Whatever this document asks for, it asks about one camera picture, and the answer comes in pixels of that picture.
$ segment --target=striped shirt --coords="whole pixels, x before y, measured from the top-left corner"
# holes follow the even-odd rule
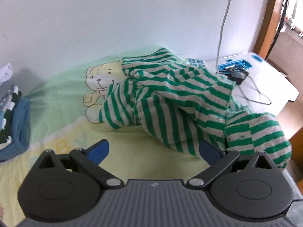
[[[129,78],[110,85],[101,122],[114,129],[141,124],[167,147],[194,156],[201,156],[199,142],[206,140],[241,154],[266,151],[279,167],[287,165],[291,145],[275,117],[235,102],[234,82],[165,48],[122,62]]]

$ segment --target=white wall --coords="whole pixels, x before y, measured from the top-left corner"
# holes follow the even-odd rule
[[[283,29],[269,59],[288,74],[288,79],[299,91],[297,100],[303,105],[303,39],[287,26]]]
[[[27,92],[43,79],[114,53],[159,44],[216,57],[227,0],[0,0],[0,63]],[[221,56],[253,49],[267,0],[231,0]]]

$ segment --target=bed sheet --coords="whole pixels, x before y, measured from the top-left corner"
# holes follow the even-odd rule
[[[16,226],[24,218],[17,200],[18,188],[47,148],[62,154],[107,139],[109,155],[100,166],[125,183],[128,179],[187,181],[209,166],[201,158],[166,148],[141,126],[112,130],[89,116],[102,105],[100,89],[125,78],[122,57],[146,55],[159,48],[145,48],[78,66],[52,77],[27,96],[31,100],[30,147],[24,154],[0,164],[0,219],[8,227]]]

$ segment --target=black cable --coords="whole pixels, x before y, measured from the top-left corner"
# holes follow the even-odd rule
[[[293,200],[292,202],[297,202],[297,201],[303,201],[303,199],[296,199],[296,200]]]
[[[225,72],[228,72],[228,74],[230,74],[231,72],[235,72],[235,71],[238,71],[238,72],[246,72],[246,71],[243,69],[243,66],[234,65],[233,68],[231,68],[230,70],[228,70],[228,71],[219,71],[218,73],[221,73],[221,74],[225,74],[225,75],[226,75]],[[260,95],[266,97],[267,100],[269,100],[269,103],[264,103],[264,102],[259,102],[259,101],[255,101],[255,100],[249,99],[249,98],[244,94],[244,92],[243,92],[242,88],[240,87],[240,85],[238,85],[239,90],[240,90],[242,96],[243,96],[246,100],[251,101],[251,102],[255,102],[255,103],[259,103],[259,104],[263,104],[263,105],[270,105],[270,104],[272,104],[272,101],[269,99],[269,97],[268,97],[267,95],[263,94],[263,93],[259,90],[259,88],[257,87],[257,85],[256,85],[255,81],[253,80],[253,78],[252,78],[249,74],[248,74],[247,76],[248,76],[248,77],[250,78],[250,80],[252,81],[252,83],[253,83],[253,85],[254,85],[256,91],[257,91]]]

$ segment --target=window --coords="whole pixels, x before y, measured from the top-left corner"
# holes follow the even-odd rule
[[[289,0],[286,17],[292,29],[303,31],[303,0]]]

